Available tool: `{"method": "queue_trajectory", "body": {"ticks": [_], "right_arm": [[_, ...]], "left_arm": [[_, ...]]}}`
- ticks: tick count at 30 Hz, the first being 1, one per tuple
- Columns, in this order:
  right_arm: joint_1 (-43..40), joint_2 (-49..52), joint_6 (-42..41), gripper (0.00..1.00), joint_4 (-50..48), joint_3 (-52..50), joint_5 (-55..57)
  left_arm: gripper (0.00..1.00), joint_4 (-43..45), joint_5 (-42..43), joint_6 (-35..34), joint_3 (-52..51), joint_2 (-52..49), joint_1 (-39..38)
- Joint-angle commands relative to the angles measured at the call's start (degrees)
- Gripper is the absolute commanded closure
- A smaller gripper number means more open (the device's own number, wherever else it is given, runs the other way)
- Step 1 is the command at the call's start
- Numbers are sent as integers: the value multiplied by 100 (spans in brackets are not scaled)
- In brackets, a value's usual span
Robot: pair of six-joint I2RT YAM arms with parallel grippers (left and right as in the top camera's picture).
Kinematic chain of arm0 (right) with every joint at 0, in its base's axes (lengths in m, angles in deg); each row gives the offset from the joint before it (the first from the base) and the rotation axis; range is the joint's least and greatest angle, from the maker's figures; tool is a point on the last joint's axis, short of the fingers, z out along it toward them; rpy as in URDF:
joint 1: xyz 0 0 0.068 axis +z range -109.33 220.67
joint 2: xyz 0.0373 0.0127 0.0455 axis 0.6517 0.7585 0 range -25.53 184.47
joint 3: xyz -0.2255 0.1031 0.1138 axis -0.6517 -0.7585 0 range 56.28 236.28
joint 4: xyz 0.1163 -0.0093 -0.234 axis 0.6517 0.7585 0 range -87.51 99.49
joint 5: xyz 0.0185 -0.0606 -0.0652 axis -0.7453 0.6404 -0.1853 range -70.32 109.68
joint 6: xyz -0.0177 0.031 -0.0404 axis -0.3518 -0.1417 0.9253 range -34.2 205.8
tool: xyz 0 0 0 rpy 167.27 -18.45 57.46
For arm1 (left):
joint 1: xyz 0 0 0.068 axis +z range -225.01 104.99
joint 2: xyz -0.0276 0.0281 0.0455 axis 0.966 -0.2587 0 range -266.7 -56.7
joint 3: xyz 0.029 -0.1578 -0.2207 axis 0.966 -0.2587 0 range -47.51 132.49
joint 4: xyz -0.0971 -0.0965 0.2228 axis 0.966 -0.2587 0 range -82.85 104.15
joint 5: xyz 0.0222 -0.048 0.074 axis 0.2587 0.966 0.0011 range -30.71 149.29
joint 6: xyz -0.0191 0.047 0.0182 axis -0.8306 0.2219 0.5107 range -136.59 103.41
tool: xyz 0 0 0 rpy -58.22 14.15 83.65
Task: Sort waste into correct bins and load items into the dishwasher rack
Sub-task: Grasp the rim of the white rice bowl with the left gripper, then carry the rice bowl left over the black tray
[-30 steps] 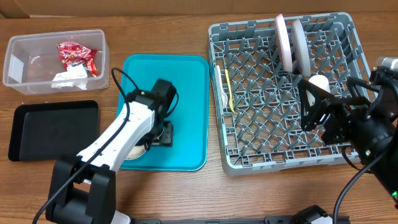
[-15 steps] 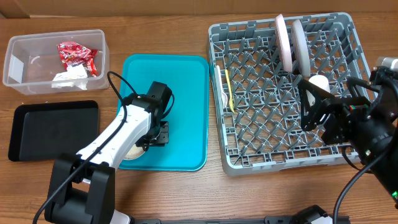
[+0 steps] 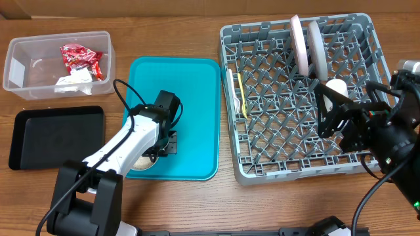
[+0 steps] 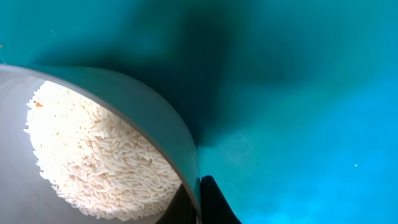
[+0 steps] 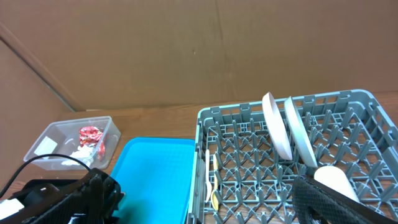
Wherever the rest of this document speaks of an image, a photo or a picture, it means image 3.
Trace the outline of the grey bowl of rice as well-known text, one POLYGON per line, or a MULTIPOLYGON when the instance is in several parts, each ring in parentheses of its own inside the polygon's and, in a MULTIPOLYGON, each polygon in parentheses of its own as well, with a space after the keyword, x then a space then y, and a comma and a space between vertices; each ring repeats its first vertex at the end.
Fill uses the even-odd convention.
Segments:
POLYGON ((134 163, 133 170, 147 170, 157 163, 157 156, 140 156, 134 163))

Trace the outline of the white plastic fork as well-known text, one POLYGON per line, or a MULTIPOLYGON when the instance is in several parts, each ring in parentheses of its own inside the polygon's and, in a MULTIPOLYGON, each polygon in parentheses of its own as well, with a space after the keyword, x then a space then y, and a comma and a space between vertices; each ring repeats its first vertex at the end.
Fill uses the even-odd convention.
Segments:
POLYGON ((228 84, 230 85, 230 91, 232 93, 232 99, 234 103, 234 111, 236 114, 240 112, 240 101, 236 96, 235 88, 234 88, 234 76, 231 69, 228 69, 228 84))

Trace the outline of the yellow plastic spoon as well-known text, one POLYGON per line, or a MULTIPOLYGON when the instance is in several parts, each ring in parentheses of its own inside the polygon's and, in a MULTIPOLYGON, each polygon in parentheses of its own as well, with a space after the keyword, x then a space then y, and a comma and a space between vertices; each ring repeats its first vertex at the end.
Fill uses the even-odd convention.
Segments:
POLYGON ((239 84, 240 93, 241 93, 241 113, 243 117, 245 118, 245 120, 247 120, 246 99, 245 99, 245 93, 243 89, 242 76, 239 72, 237 73, 237 76, 238 76, 238 84, 239 84))

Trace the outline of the red ketchup packet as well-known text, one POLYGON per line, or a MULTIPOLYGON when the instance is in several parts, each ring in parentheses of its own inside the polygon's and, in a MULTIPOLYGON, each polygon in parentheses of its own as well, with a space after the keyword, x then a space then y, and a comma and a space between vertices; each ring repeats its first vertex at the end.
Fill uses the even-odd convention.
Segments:
POLYGON ((92 73, 98 81, 102 81, 104 79, 102 71, 100 69, 98 61, 94 61, 91 65, 92 73))

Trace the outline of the grey round plate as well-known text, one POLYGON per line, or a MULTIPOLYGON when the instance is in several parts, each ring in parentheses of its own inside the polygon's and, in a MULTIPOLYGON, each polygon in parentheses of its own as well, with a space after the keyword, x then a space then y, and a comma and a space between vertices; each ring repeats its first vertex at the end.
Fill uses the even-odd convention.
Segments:
POLYGON ((327 81, 326 52, 318 23, 315 20, 311 21, 308 25, 307 37, 316 76, 321 81, 327 81))

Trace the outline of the pink round plate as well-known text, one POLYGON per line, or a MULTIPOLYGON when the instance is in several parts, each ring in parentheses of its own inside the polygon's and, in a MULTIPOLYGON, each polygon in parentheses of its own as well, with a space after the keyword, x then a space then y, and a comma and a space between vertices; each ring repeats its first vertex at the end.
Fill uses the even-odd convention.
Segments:
POLYGON ((308 57, 306 53, 306 43, 303 35, 303 29, 301 22, 297 15, 290 19, 291 26, 291 43, 295 54, 295 63, 298 66, 299 73, 304 76, 308 76, 308 57))

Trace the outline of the white napkin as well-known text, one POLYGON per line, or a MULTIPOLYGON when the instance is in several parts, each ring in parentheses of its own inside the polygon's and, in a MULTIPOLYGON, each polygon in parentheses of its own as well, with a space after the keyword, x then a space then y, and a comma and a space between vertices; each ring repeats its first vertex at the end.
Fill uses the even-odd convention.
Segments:
POLYGON ((61 77, 55 84, 55 93, 77 92, 91 95, 93 78, 87 68, 73 69, 70 75, 61 77))

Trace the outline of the silver foil wrapper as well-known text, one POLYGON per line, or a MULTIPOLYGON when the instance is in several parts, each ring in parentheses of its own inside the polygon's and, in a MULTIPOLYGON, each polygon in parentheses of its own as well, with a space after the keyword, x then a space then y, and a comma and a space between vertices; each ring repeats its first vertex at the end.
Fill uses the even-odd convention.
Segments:
POLYGON ((71 70, 73 69, 91 67, 92 63, 96 60, 99 63, 103 55, 102 52, 95 52, 75 43, 63 45, 60 47, 60 51, 64 65, 69 73, 71 73, 71 70))

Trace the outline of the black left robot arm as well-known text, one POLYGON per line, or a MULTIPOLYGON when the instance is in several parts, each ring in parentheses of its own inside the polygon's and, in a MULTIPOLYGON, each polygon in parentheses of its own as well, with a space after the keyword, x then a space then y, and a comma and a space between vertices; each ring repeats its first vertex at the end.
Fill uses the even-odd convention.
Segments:
POLYGON ((152 104, 129 110, 121 130, 83 161, 58 171, 51 208, 41 220, 51 235, 141 235, 122 221, 123 181, 137 161, 150 168, 169 145, 182 111, 180 99, 160 91, 152 104))

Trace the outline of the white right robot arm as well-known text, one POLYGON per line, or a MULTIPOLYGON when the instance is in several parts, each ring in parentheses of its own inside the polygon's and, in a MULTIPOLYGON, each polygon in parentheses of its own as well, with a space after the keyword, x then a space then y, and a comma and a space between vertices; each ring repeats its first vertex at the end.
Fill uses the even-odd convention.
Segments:
POLYGON ((345 152, 369 150, 383 177, 365 194, 346 227, 335 217, 319 222, 309 235, 357 235, 359 216, 370 197, 385 183, 393 183, 412 207, 419 210, 419 61, 401 60, 389 85, 366 83, 370 101, 357 103, 324 84, 315 89, 318 135, 340 131, 345 152))

